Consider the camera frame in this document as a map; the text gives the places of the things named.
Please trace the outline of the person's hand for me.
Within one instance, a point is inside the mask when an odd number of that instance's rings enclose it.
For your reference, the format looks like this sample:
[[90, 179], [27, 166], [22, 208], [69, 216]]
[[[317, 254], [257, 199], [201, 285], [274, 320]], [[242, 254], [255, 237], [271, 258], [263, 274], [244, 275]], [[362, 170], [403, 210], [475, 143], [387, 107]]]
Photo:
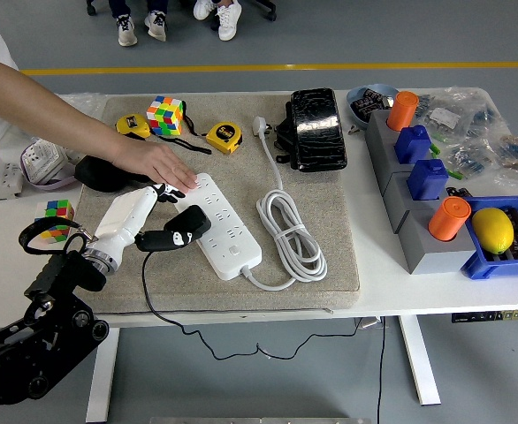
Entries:
[[162, 143], [125, 140], [110, 161], [121, 170], [174, 186], [182, 193], [196, 187], [194, 172]]

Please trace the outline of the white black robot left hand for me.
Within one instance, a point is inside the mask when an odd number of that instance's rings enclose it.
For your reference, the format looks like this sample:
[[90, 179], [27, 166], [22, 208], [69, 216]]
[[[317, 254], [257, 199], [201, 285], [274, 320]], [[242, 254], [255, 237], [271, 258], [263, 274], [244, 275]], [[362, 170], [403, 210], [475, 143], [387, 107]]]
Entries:
[[149, 214], [159, 201], [176, 203], [185, 195], [167, 184], [150, 185], [118, 196], [95, 231], [84, 257], [104, 274], [118, 270], [123, 251], [135, 244], [142, 252], [179, 249], [199, 239], [211, 223], [202, 209], [192, 205], [166, 223], [160, 231], [143, 232]]

